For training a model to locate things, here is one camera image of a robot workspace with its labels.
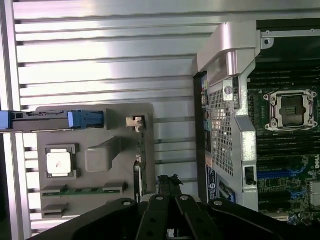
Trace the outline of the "grey parts rack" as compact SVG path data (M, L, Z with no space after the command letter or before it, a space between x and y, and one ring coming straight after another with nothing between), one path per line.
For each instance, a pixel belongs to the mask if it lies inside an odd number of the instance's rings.
M39 189L44 219L61 219L82 215L118 198L135 200L134 164L138 134L126 127L126 118L144 116L147 193L156 189L154 107L150 103L47 106L40 111L101 111L103 128L37 132ZM71 173L51 175L47 171L47 154L69 152ZM42 197L41 191L67 186L73 189L123 186L123 194L98 194Z

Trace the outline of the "green loose RAM stick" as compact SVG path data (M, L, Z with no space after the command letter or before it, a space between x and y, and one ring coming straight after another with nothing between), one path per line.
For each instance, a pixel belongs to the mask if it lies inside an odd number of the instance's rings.
M42 197L66 197L66 196L84 196L84 195L114 195L123 194L126 190L121 186L105 186L105 187L86 187L86 188L69 188L67 186L55 189L47 189L41 191Z

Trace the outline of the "blue expansion slot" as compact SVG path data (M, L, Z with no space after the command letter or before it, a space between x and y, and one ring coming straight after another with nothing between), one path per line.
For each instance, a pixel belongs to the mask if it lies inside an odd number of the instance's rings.
M297 171L291 171L289 169L285 171L265 171L265 172L258 172L257 178L258 179L268 179L268 178L288 178L288 177L296 177L297 175L303 173L305 171L304 168L297 170Z

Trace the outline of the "open dark PC case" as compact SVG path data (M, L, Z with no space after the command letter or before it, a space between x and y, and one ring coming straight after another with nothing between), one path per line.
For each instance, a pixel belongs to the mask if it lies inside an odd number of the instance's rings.
M200 198L259 211L257 134L249 117L255 70L320 67L320 18L220 24L192 63Z

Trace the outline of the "silver CPU chip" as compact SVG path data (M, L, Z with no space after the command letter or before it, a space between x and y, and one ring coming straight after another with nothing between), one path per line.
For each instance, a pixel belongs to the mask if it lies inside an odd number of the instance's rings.
M47 172L51 175L68 175L72 171L71 154L65 152L49 152L46 155Z

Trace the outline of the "green motherboard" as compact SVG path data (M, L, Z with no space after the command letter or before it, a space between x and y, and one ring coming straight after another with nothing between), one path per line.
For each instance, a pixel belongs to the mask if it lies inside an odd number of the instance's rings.
M257 178L258 209L290 225L320 224L320 201L311 202L310 182L320 181L320 66L280 70L255 70L248 78L248 115L256 130L258 172L299 171L293 177ZM312 90L315 120L310 130L273 132L264 95L286 90Z

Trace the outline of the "hard disk blue caddy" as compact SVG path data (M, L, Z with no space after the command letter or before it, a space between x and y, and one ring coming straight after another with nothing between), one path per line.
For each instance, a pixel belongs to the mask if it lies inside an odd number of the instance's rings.
M102 111L0 111L0 133L41 133L103 128Z

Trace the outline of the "silver chipset heatsink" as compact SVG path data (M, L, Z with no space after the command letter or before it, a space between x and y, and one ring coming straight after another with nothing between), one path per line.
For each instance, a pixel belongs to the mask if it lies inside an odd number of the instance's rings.
M320 180L311 181L309 183L310 191L310 201L319 202L320 201Z

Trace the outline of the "metal CPU socket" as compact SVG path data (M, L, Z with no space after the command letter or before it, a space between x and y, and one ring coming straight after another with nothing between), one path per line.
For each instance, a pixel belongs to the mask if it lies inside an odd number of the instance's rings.
M269 122L265 129L271 132L308 131L318 126L316 97L311 89L281 90L263 96L268 102Z

